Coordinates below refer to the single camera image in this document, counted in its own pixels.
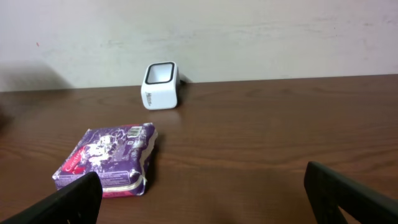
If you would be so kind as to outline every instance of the wall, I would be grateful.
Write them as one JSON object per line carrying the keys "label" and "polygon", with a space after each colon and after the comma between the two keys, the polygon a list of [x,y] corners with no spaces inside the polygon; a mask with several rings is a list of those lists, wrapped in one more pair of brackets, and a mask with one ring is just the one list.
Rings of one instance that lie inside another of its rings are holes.
{"label": "wall", "polygon": [[398,73],[396,0],[0,0],[0,91]]}

